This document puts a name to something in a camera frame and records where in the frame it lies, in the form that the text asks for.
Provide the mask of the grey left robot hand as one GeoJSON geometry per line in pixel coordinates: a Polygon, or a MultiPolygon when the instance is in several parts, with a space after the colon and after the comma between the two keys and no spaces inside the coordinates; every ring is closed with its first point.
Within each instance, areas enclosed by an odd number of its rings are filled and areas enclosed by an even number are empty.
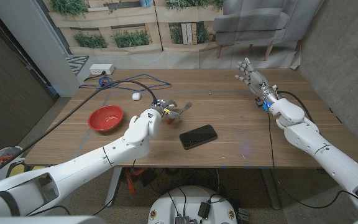
{"type": "Polygon", "coordinates": [[[180,114],[174,110],[174,108],[177,107],[177,103],[172,99],[158,99],[157,102],[153,102],[151,106],[153,109],[159,111],[162,116],[167,115],[167,124],[172,124],[174,120],[180,117],[180,114]]]}

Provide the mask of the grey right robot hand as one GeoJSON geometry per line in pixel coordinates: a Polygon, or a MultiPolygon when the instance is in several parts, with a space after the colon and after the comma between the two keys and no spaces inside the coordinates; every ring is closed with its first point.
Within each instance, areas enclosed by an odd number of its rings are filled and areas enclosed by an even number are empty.
{"type": "Polygon", "coordinates": [[[278,101],[278,96],[266,77],[253,67],[247,57],[243,62],[238,62],[236,68],[243,74],[243,76],[236,75],[235,78],[244,82],[249,87],[250,91],[257,96],[257,106],[268,111],[270,107],[278,101]]]}

